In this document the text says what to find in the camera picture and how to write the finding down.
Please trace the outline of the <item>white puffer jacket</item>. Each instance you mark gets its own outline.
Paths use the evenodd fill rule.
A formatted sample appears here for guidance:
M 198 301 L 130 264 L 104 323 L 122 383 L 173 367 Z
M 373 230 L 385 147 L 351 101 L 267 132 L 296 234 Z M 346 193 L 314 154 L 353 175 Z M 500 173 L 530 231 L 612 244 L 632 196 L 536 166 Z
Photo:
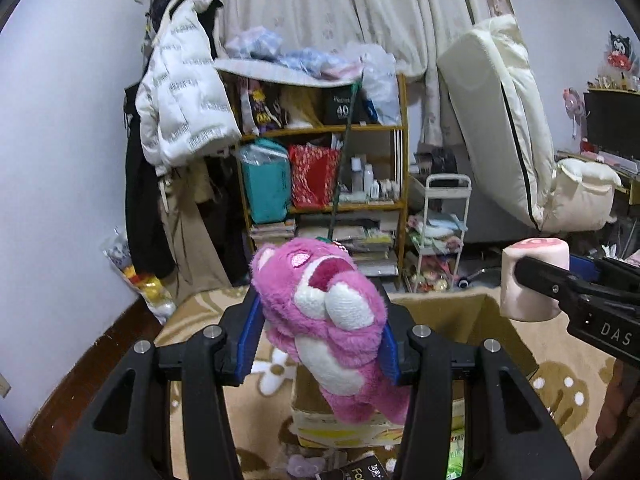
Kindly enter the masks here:
M 241 139 L 200 21 L 218 6 L 219 0 L 170 0 L 154 37 L 136 107 L 143 155 L 158 176 Z

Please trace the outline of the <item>pink cylinder plush pillow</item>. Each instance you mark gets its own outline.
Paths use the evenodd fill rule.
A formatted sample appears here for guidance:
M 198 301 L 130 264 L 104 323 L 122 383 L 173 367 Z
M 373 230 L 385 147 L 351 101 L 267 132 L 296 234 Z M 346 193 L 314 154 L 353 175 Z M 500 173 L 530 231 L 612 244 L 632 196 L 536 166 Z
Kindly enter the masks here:
M 500 313 L 527 323 L 560 314 L 554 292 L 555 270 L 570 270 L 570 248 L 557 237 L 532 237 L 504 248 L 501 259 Z

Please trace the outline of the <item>black hanging coat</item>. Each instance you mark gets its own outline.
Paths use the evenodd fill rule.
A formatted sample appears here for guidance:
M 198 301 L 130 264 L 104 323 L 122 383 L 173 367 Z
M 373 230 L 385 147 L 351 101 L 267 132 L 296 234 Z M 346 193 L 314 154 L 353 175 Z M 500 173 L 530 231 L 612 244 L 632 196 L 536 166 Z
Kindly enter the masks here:
M 137 274 L 153 274 L 159 280 L 174 272 L 162 219 L 158 212 L 160 198 L 154 167 L 145 159 L 141 138 L 141 119 L 136 107 L 139 85 L 125 90 L 124 119 L 127 128 L 125 156 L 125 221 L 132 264 Z

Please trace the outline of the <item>wall socket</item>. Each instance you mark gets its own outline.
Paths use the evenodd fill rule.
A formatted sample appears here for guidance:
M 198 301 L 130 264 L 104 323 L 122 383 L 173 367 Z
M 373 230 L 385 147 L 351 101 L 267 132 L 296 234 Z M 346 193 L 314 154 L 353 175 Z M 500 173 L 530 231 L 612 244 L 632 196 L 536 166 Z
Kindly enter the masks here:
M 2 374 L 0 374 L 0 396 L 2 398 L 5 398 L 10 391 L 11 385 L 6 380 L 6 378 L 4 378 Z

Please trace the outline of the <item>wooden bookshelf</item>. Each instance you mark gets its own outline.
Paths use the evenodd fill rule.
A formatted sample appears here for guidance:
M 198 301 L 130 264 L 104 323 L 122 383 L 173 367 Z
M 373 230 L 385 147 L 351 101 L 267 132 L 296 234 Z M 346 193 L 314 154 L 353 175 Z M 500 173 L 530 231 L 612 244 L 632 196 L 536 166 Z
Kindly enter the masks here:
M 408 218 L 405 76 L 394 79 L 390 122 L 373 116 L 361 82 L 303 87 L 231 79 L 250 252 L 326 236 L 345 243 L 365 274 L 398 280 Z

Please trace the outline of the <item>white plastic bag on shelf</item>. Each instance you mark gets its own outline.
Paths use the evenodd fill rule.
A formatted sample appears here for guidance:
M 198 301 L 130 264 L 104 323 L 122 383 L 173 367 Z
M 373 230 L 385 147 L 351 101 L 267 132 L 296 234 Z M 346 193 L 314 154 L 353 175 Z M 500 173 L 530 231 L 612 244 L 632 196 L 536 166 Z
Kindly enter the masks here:
M 361 90 L 371 117 L 381 125 L 401 123 L 396 58 L 379 44 L 350 42 L 343 50 L 346 60 L 362 67 Z

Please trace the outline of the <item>stack of books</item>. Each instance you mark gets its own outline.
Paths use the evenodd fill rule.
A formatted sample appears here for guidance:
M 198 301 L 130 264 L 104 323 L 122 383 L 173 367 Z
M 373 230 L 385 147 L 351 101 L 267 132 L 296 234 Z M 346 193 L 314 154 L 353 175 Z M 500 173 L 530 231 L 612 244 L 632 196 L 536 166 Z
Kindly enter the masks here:
M 250 240 L 255 249 L 265 245 L 281 246 L 296 234 L 296 222 L 288 219 L 281 222 L 254 224 L 250 227 Z

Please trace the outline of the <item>plastic bag with toys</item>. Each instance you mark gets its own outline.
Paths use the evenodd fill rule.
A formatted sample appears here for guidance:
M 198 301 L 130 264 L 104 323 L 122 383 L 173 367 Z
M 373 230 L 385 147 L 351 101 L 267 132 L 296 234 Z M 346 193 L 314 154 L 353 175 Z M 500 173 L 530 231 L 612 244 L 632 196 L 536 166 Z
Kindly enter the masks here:
M 126 234 L 114 229 L 101 246 L 103 255 L 127 285 L 144 301 L 154 318 L 165 325 L 175 313 L 176 305 L 168 290 L 154 275 L 138 273 L 134 268 Z

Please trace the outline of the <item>small purple plush toy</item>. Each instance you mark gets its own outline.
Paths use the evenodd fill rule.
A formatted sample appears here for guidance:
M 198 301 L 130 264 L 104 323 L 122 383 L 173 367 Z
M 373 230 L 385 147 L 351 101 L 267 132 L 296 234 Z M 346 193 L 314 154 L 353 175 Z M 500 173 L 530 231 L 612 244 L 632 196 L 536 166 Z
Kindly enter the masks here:
M 286 472 L 296 479 L 314 479 L 325 470 L 326 459 L 321 456 L 293 454 L 286 464 Z

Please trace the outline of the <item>pink bear plush toy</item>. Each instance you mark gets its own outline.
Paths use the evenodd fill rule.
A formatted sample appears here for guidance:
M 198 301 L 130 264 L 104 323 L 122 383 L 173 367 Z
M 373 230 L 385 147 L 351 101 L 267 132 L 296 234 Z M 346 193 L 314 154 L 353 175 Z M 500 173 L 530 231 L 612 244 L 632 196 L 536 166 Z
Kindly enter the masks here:
M 376 412 L 405 422 L 410 390 L 378 365 L 387 307 L 346 250 L 296 237 L 250 262 L 269 341 L 306 367 L 335 417 L 363 424 Z

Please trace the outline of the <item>green broom stick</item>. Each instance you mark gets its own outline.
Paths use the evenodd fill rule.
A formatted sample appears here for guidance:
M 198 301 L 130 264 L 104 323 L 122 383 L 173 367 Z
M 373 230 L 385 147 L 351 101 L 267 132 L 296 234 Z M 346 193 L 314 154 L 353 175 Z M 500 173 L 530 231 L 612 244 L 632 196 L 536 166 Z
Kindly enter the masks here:
M 354 118 L 356 99 L 361 87 L 362 78 L 358 78 L 350 88 L 350 98 L 348 106 L 348 114 L 346 119 L 345 131 L 342 137 L 342 146 L 340 151 L 340 159 L 338 160 L 338 166 L 336 168 L 334 188 L 333 188 L 333 200 L 331 207 L 331 217 L 328 229 L 328 240 L 332 242 L 334 237 L 334 229 L 336 225 L 336 217 L 338 213 L 338 206 L 340 206 L 341 185 L 344 168 L 346 165 L 346 148 L 349 141 L 350 133 L 352 132 L 352 118 Z

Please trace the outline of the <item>cream folded mattress chair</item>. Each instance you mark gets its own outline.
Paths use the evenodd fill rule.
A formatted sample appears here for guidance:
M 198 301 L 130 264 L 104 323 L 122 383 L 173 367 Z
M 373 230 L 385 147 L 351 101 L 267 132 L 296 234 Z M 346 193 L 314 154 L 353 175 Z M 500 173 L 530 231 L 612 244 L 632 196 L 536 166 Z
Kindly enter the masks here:
M 475 181 L 513 218 L 545 233 L 613 222 L 620 176 L 600 162 L 556 159 L 551 131 L 511 14 L 488 18 L 437 61 Z

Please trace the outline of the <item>green tissue pack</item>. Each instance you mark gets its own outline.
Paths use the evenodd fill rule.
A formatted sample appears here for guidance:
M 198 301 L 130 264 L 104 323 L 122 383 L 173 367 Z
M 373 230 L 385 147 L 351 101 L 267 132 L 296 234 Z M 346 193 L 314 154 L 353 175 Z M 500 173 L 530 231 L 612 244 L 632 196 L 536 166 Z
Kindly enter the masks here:
M 464 437 L 465 432 L 463 429 L 457 429 L 451 433 L 446 472 L 447 480 L 454 480 L 462 476 L 464 462 Z

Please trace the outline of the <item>white rolling cart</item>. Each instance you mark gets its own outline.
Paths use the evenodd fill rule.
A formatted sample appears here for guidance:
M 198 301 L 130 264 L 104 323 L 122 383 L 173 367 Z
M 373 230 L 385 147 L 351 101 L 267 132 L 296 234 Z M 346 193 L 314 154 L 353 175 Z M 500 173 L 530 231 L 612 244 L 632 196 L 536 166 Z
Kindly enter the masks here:
M 406 224 L 411 252 L 404 278 L 409 292 L 450 292 L 457 286 L 471 195 L 472 182 L 465 174 L 410 177 L 409 198 L 421 208 Z

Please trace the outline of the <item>black box with 40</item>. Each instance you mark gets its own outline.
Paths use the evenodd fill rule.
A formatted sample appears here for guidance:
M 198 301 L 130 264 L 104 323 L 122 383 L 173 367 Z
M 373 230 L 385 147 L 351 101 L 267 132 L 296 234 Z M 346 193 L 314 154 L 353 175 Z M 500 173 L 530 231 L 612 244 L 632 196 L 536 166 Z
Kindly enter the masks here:
M 322 122 L 325 125 L 366 124 L 369 120 L 363 105 L 361 91 L 352 97 L 352 86 L 334 87 L 323 91 Z

